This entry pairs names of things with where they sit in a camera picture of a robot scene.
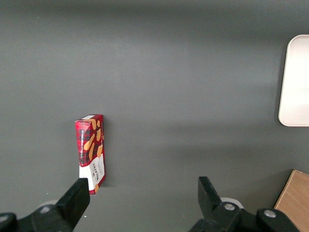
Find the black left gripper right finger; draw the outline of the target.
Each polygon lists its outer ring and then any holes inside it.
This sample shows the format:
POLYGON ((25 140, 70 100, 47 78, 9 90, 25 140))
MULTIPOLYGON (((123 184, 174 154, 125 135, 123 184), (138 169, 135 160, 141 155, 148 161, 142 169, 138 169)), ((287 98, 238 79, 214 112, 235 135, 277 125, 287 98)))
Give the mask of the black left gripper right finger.
POLYGON ((254 232, 255 216, 219 197, 209 178, 198 178, 198 203, 203 214, 191 232, 254 232))

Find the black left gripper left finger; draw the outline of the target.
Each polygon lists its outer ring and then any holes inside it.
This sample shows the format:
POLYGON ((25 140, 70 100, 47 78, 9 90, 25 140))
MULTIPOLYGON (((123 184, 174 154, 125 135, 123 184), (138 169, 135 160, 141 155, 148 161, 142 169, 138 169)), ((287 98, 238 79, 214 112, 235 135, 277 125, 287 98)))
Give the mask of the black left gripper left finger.
POLYGON ((79 178, 55 203, 18 220, 19 232, 71 232, 90 203, 88 179, 79 178))

